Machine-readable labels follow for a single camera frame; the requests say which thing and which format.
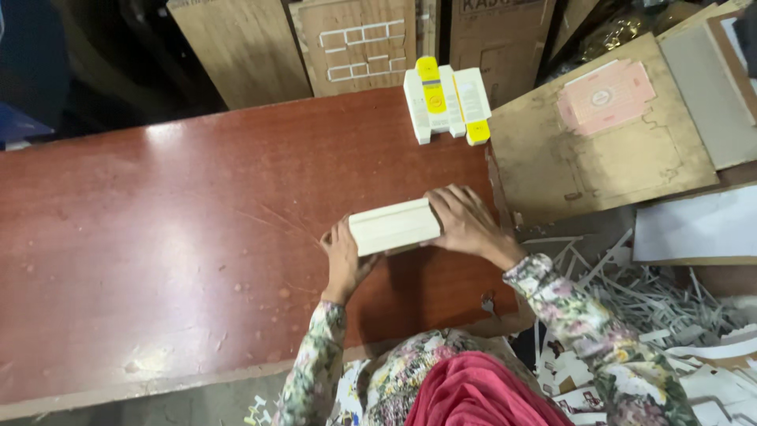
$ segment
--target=floral sleeve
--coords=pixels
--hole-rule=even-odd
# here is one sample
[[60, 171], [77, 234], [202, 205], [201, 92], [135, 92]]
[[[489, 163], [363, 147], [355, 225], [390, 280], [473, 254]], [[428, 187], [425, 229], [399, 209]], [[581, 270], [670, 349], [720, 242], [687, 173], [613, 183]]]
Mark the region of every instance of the floral sleeve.
[[610, 425], [697, 426], [686, 393], [665, 357], [572, 281], [545, 255], [531, 255], [503, 275], [534, 312], [595, 375]]
[[341, 377], [347, 315], [344, 307], [321, 302], [310, 319], [294, 367], [287, 376], [273, 424], [326, 424]]

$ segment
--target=reddish-brown table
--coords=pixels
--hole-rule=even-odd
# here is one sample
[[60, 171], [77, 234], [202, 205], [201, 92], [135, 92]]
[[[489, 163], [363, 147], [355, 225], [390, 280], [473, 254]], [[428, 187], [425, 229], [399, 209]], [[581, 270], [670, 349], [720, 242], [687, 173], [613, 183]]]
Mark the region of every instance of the reddish-brown table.
[[[293, 359], [322, 233], [452, 182], [494, 209], [484, 150], [419, 146], [393, 88], [0, 153], [0, 418]], [[347, 345], [486, 318], [491, 289], [516, 310], [482, 259], [394, 256], [350, 303]]]

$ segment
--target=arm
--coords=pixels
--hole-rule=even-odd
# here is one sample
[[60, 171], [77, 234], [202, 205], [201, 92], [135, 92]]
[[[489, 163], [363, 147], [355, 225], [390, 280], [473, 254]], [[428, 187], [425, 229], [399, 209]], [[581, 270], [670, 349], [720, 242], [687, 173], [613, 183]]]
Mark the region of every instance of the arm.
[[287, 376], [274, 425], [326, 424], [332, 412], [342, 373], [344, 306], [379, 260], [357, 257], [357, 244], [350, 233], [347, 216], [321, 238], [329, 255], [329, 285], [310, 319], [294, 367]]
[[505, 271], [505, 282], [594, 372], [610, 424], [699, 424], [665, 357], [639, 342], [598, 300], [558, 275], [547, 256], [528, 255], [512, 230], [495, 224], [470, 188], [450, 185], [426, 196], [444, 227], [444, 236], [433, 243], [480, 255]]

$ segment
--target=hand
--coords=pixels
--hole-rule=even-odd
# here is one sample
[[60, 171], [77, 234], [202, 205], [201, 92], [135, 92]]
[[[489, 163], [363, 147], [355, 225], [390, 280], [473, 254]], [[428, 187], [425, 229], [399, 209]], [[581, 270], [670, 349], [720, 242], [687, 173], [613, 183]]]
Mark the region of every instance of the hand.
[[381, 258], [378, 253], [357, 257], [357, 243], [350, 232], [349, 217], [345, 215], [321, 237], [321, 247], [329, 255], [329, 285], [321, 294], [321, 300], [339, 305], [347, 305], [357, 286]]
[[442, 236], [428, 244], [481, 256], [504, 271], [527, 255], [512, 236], [512, 230], [500, 229], [478, 194], [467, 186], [449, 185], [428, 191], [425, 197], [443, 228]]

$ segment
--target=pink scarf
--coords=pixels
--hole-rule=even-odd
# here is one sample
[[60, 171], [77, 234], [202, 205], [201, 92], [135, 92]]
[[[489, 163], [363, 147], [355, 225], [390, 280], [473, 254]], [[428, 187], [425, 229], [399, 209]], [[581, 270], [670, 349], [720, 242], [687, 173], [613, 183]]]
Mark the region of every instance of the pink scarf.
[[572, 426], [501, 362], [463, 352], [437, 363], [421, 384], [405, 426]]

